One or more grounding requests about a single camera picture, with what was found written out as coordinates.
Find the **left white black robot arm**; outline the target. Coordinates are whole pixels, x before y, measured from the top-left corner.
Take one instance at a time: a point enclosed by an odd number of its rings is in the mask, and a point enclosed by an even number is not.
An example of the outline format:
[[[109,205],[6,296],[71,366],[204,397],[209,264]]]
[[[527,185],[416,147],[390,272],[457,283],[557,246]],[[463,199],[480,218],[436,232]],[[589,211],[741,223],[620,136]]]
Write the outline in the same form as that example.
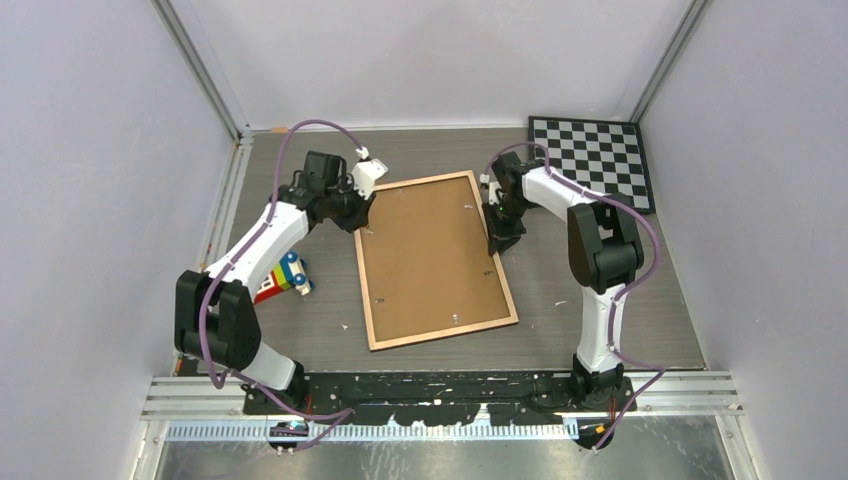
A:
[[[273,268],[316,225],[331,220],[352,233],[368,223],[376,183],[387,166],[358,150],[353,166],[310,151],[304,167],[277,188],[260,218],[222,258],[177,279],[176,349],[269,388],[280,412],[298,412],[307,398],[303,366],[262,339],[254,298]]]

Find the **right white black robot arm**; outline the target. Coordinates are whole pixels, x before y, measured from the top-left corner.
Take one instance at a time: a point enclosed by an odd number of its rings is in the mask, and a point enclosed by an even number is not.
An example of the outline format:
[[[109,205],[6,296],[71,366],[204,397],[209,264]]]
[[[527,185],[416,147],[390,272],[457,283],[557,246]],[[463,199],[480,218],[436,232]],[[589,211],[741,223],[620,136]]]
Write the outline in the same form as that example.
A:
[[[566,388],[580,408],[598,409],[624,382],[619,340],[626,289],[644,263],[636,219],[623,196],[587,190],[513,151],[490,162],[480,185],[487,193],[482,210],[491,256],[521,239],[522,218],[532,206],[566,224],[569,267],[582,289],[581,337]]]

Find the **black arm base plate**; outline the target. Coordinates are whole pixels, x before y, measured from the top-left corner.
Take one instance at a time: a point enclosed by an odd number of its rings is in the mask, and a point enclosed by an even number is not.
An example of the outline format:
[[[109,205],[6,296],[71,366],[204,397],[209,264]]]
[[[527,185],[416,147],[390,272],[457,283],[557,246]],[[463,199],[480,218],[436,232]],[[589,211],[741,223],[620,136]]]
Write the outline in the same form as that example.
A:
[[[637,408],[628,378],[578,397],[570,374],[556,371],[313,372],[275,400],[254,386],[243,390],[247,415],[277,415],[288,405],[330,424],[349,410],[343,422],[357,426],[466,426],[482,417],[494,426],[552,425],[565,413],[611,420]]]

